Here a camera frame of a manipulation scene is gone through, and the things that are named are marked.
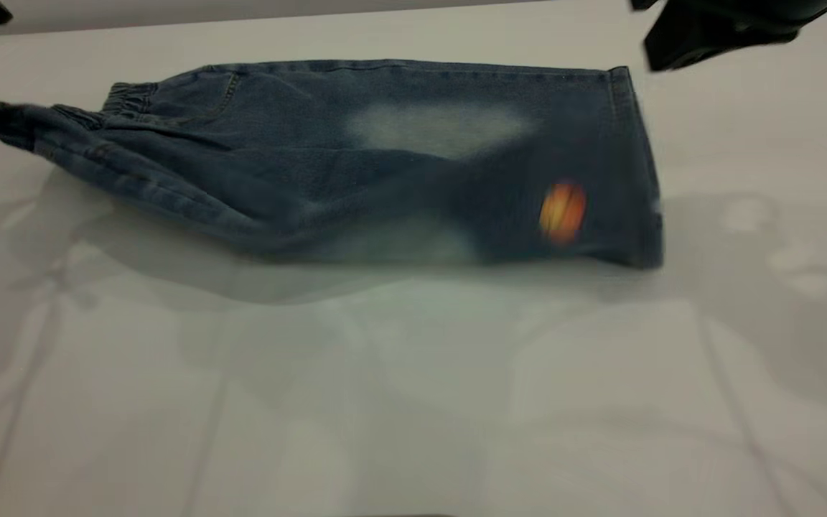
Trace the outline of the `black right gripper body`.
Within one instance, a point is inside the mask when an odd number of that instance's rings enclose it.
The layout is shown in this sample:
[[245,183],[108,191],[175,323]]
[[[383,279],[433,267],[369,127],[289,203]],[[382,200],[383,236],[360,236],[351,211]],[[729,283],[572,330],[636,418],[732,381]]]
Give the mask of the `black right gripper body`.
[[787,44],[827,14],[827,1],[666,1],[643,40],[650,71]]

